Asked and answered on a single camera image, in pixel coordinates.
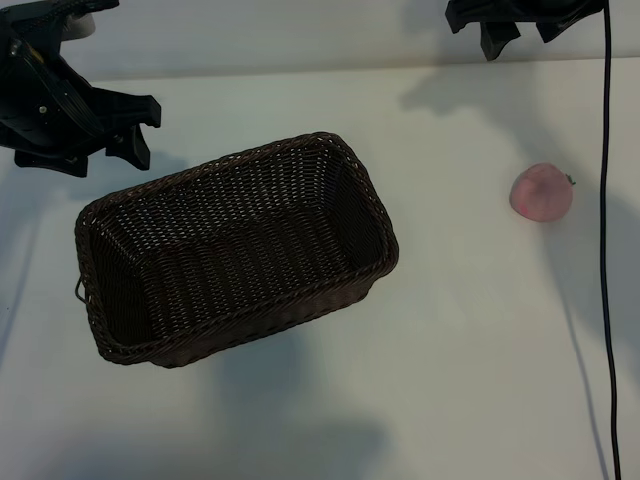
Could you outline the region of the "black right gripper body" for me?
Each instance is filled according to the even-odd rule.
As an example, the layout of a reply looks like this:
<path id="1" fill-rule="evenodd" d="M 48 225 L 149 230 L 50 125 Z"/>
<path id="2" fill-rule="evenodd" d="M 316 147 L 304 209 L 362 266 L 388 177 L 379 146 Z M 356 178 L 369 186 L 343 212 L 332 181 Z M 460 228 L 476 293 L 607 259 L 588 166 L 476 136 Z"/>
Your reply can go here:
<path id="1" fill-rule="evenodd" d="M 545 13 L 570 14 L 567 29 L 576 22 L 601 11 L 599 0 L 455 0 L 449 1 L 445 15 L 454 33 L 469 23 L 535 23 Z"/>

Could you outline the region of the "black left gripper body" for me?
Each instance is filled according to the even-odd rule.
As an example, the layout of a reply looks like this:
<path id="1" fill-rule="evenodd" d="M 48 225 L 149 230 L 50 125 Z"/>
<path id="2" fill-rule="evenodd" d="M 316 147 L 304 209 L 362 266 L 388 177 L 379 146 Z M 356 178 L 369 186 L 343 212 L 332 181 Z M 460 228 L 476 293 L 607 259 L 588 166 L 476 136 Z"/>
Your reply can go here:
<path id="1" fill-rule="evenodd" d="M 94 88 L 61 56 L 94 31 L 91 12 L 1 14 L 1 145 L 17 166 L 83 178 L 104 148 Z"/>

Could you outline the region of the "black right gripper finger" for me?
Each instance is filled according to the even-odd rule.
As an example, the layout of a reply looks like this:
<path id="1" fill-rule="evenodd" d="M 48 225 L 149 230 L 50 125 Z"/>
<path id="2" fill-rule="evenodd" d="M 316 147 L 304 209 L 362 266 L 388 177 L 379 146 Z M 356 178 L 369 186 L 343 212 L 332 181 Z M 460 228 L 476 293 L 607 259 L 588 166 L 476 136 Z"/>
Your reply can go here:
<path id="1" fill-rule="evenodd" d="M 567 29 L 567 22 L 570 14 L 545 13 L 536 20 L 536 28 L 544 43 L 549 43 L 556 39 Z"/>
<path id="2" fill-rule="evenodd" d="M 496 60 L 505 46 L 520 36 L 515 22 L 480 23 L 480 46 L 487 61 Z"/>

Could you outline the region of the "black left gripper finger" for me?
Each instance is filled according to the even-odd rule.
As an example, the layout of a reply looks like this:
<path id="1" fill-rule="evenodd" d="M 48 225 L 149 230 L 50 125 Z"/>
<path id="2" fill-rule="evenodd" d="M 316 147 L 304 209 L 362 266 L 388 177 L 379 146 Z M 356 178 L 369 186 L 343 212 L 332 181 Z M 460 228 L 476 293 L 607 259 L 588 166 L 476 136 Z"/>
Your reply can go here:
<path id="1" fill-rule="evenodd" d="M 125 160 L 141 171 L 148 171 L 150 168 L 151 153 L 139 126 L 132 126 L 116 134 L 106 144 L 105 155 Z"/>
<path id="2" fill-rule="evenodd" d="M 94 113 L 105 130 L 121 130 L 144 124 L 161 126 L 162 109 L 151 95 L 130 95 L 94 89 Z"/>

